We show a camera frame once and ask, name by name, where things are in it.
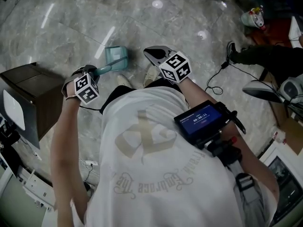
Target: red object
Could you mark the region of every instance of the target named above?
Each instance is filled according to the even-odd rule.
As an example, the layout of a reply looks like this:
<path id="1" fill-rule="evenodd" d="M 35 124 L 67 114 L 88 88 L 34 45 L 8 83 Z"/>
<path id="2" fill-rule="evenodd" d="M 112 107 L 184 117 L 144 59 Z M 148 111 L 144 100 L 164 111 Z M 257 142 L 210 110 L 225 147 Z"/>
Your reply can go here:
<path id="1" fill-rule="evenodd" d="M 261 26 L 260 29 L 261 29 L 262 31 L 265 31 L 265 30 L 266 30 L 265 25 Z"/>
<path id="2" fill-rule="evenodd" d="M 231 138 L 231 141 L 232 141 L 233 144 L 236 143 L 236 142 L 237 142 L 237 137 L 233 136 L 233 137 Z"/>

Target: white panel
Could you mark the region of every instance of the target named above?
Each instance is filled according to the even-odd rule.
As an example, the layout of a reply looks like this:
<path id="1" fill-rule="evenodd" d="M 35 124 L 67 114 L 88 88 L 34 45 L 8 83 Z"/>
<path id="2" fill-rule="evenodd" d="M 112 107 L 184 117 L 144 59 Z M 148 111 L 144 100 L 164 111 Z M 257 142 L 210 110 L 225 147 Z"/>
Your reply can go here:
<path id="1" fill-rule="evenodd" d="M 20 103 L 6 90 L 3 90 L 4 109 L 8 117 L 22 130 L 25 130 L 24 115 Z"/>

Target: camera screen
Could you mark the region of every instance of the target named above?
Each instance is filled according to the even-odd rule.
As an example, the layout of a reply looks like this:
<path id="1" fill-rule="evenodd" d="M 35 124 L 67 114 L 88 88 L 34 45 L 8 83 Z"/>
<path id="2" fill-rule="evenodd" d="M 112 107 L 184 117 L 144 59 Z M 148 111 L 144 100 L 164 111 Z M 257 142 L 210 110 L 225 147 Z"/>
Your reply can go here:
<path id="1" fill-rule="evenodd" d="M 215 110 L 211 105 L 199 109 L 197 112 L 180 120 L 180 123 L 188 134 L 192 134 L 197 130 L 204 128 L 211 122 L 220 118 L 222 115 Z"/>

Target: printed logo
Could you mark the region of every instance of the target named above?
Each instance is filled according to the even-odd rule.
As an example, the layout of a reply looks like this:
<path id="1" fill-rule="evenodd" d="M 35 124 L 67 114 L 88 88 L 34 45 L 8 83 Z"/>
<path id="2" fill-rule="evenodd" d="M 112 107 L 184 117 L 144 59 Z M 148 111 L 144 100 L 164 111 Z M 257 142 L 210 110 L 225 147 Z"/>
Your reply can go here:
<path id="1" fill-rule="evenodd" d="M 160 124 L 151 124 L 146 116 L 146 110 L 140 110 L 138 111 L 138 123 L 133 124 L 130 126 L 127 130 L 125 130 L 123 133 L 119 134 L 115 140 L 115 144 L 118 147 L 118 149 L 127 157 L 132 158 L 137 149 L 142 146 L 143 147 L 143 155 L 141 158 L 141 162 L 143 164 L 143 157 L 147 154 L 151 154 L 158 151 L 163 151 L 169 148 L 172 148 L 177 133 L 168 130 L 167 128 L 163 128 L 160 130 L 159 134 L 163 137 L 163 142 L 154 142 L 152 138 L 152 130 L 159 126 Z M 125 139 L 124 134 L 127 132 L 133 132 L 133 133 L 139 133 L 141 136 L 141 142 L 139 145 L 131 145 L 128 143 L 128 141 Z"/>

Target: black pants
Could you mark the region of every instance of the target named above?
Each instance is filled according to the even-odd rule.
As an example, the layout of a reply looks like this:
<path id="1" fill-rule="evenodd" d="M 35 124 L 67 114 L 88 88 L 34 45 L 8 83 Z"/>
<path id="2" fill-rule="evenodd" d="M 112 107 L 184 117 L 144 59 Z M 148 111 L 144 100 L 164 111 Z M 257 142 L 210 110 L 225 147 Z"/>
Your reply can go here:
<path id="1" fill-rule="evenodd" d="M 176 85 L 176 84 L 171 84 L 169 81 L 163 79 L 163 78 L 160 78 L 154 82 L 152 82 L 151 84 L 149 84 L 148 86 L 146 86 L 145 88 L 149 88 L 149 87 L 170 87 L 170 88 L 173 88 L 179 92 L 181 92 L 180 88 Z M 106 100 L 106 102 L 104 103 L 104 105 L 102 106 L 102 108 L 100 109 L 100 113 L 103 114 L 103 111 L 104 109 L 106 108 L 106 106 L 112 102 L 113 100 L 115 100 L 116 98 L 126 94 L 126 93 L 129 93 L 129 92 L 132 92 L 132 91 L 135 91 L 136 89 L 133 89 L 133 88 L 130 88 L 130 87 L 127 87 L 127 86 L 117 86 L 115 88 L 115 90 L 109 95 L 108 99 Z"/>
<path id="2" fill-rule="evenodd" d="M 280 45 L 256 45 L 233 53 L 231 60 L 245 65 L 258 64 L 271 72 L 280 85 L 288 77 L 303 74 L 303 49 Z"/>

